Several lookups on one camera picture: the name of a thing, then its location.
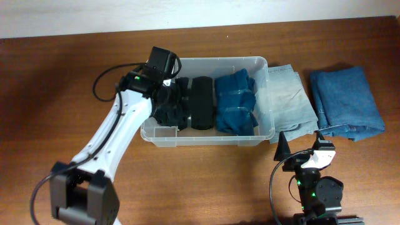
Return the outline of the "clear plastic storage bin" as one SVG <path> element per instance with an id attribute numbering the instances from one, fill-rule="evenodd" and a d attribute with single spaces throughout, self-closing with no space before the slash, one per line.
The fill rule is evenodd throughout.
<path id="1" fill-rule="evenodd" d="M 159 148 L 176 146 L 233 145 L 257 146 L 270 140 L 275 133 L 268 62 L 261 56 L 251 57 L 192 57 L 181 59 L 182 69 L 176 78 L 194 79 L 207 76 L 212 79 L 234 74 L 246 69 L 249 77 L 255 81 L 254 93 L 256 105 L 254 117 L 258 126 L 253 136 L 235 136 L 219 132 L 215 127 L 208 130 L 196 130 L 190 125 L 180 131 L 176 126 L 161 126 L 153 117 L 145 120 L 140 128 L 143 140 Z"/>

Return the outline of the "blue taped shirt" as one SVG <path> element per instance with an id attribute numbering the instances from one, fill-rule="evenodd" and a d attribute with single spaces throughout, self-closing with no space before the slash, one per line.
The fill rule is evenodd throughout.
<path id="1" fill-rule="evenodd" d="M 237 136 L 253 136 L 258 122 L 253 114 L 256 104 L 255 80 L 246 69 L 221 76 L 214 81 L 216 129 Z"/>

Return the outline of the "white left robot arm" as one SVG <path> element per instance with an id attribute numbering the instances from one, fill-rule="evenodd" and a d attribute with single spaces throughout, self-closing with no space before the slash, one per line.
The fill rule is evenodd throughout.
<path id="1" fill-rule="evenodd" d="M 65 224 L 119 224 L 114 187 L 119 163 L 133 136 L 162 103 L 182 65 L 139 64 L 116 84 L 114 103 L 95 135 L 70 163 L 57 162 L 47 177 L 51 216 Z"/>

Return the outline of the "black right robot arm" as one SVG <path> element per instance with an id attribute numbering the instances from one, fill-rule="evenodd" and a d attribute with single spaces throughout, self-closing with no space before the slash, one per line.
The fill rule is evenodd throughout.
<path id="1" fill-rule="evenodd" d="M 312 147 L 292 153 L 284 132 L 279 133 L 274 160 L 277 165 L 272 170 L 269 181 L 269 202 L 274 220 L 281 224 L 273 203 L 273 178 L 281 168 L 284 172 L 293 172 L 291 180 L 296 180 L 299 191 L 299 203 L 302 212 L 295 214 L 292 224 L 364 224 L 357 216 L 339 217 L 342 211 L 344 184 L 331 176 L 321 176 L 321 171 L 331 165 L 336 154 L 334 144 L 316 133 Z"/>

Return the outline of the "dark blue jeans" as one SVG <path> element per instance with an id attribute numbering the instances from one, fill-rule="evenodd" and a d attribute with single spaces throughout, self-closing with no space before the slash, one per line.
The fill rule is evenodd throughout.
<path id="1" fill-rule="evenodd" d="M 360 141 L 386 130 L 363 68 L 314 71 L 310 82 L 322 135 Z"/>

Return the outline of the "light blue folded jeans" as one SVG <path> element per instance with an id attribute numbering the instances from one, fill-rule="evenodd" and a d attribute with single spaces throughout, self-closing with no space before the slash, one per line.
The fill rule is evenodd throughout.
<path id="1" fill-rule="evenodd" d="M 318 117 L 306 95 L 299 74 L 290 64 L 268 69 L 268 87 L 256 93 L 254 112 L 259 125 L 274 123 L 274 135 L 269 142 L 276 143 L 282 131 L 288 141 L 318 130 Z"/>

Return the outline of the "small black taped garment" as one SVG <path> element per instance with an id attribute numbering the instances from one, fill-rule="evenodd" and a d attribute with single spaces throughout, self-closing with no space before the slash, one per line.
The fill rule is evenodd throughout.
<path id="1" fill-rule="evenodd" d="M 152 117 L 160 126 L 177 126 L 179 130 L 188 126 L 187 77 L 175 79 L 170 86 L 162 85 L 154 98 L 155 109 Z"/>

